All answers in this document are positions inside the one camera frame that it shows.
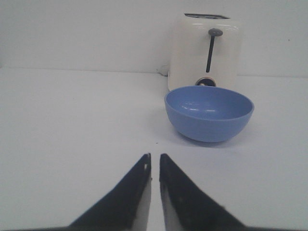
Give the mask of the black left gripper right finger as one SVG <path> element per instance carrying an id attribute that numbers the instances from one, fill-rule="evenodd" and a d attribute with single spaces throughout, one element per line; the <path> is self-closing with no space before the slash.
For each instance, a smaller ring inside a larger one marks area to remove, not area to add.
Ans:
<path id="1" fill-rule="evenodd" d="M 167 229 L 241 229 L 245 225 L 197 185 L 167 155 L 160 156 L 160 192 Z"/>

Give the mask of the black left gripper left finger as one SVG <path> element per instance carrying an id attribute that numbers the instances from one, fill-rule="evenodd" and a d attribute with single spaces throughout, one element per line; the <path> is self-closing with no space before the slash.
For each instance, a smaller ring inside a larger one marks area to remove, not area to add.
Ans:
<path id="1" fill-rule="evenodd" d="M 144 154 L 108 194 L 69 227 L 147 228 L 151 181 L 151 155 Z"/>

